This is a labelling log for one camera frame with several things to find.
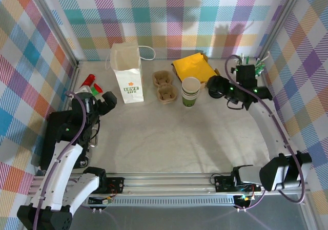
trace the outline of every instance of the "plaid wall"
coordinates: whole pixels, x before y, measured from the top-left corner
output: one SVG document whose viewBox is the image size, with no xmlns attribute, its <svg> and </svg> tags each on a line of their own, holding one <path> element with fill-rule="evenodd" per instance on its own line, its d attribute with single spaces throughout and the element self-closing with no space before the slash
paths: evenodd
<svg viewBox="0 0 328 230">
<path fill-rule="evenodd" d="M 157 58 L 197 51 L 214 58 L 232 53 L 254 57 L 286 0 L 55 1 L 59 7 L 46 0 L 77 58 L 104 60 L 113 43 L 132 40 L 153 47 Z M 140 53 L 152 57 L 149 49 Z"/>
<path fill-rule="evenodd" d="M 278 114 L 313 159 L 308 182 L 328 229 L 328 0 L 298 0 L 266 64 Z"/>
<path fill-rule="evenodd" d="M 0 0 L 0 229 L 16 229 L 73 68 L 33 0 Z"/>
</svg>

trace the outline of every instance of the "red can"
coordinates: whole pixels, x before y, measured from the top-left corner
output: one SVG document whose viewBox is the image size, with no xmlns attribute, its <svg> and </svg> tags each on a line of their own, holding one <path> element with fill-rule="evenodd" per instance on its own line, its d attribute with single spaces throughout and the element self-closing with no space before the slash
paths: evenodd
<svg viewBox="0 0 328 230">
<path fill-rule="evenodd" d="M 88 75 L 87 79 L 82 83 L 82 86 L 90 86 L 93 84 L 94 80 L 96 80 L 96 77 L 93 74 Z"/>
</svg>

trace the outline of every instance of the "cardboard cup holder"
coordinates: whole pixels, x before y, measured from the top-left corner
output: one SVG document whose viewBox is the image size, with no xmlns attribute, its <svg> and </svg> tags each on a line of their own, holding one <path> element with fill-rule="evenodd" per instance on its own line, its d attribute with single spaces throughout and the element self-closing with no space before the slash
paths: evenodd
<svg viewBox="0 0 328 230">
<path fill-rule="evenodd" d="M 178 89 L 172 85 L 173 76 L 169 71 L 157 71 L 153 74 L 153 83 L 157 87 L 157 99 L 163 103 L 171 103 L 178 96 Z"/>
<path fill-rule="evenodd" d="M 153 74 L 153 83 L 156 87 L 172 84 L 173 76 L 169 71 L 161 70 Z"/>
</svg>

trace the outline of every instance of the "yellow envelope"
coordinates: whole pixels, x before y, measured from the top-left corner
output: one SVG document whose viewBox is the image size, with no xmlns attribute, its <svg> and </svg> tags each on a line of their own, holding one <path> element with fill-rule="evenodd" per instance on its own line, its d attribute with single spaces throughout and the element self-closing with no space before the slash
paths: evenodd
<svg viewBox="0 0 328 230">
<path fill-rule="evenodd" d="M 195 77 L 203 83 L 216 75 L 201 53 L 175 60 L 173 64 L 181 81 L 187 77 Z"/>
</svg>

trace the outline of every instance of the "white paper bag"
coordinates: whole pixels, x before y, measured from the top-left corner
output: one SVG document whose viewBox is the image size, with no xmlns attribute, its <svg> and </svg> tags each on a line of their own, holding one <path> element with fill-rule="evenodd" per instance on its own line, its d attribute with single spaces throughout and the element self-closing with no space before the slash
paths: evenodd
<svg viewBox="0 0 328 230">
<path fill-rule="evenodd" d="M 141 60 L 137 41 L 113 44 L 110 64 L 124 103 L 143 101 Z"/>
</svg>

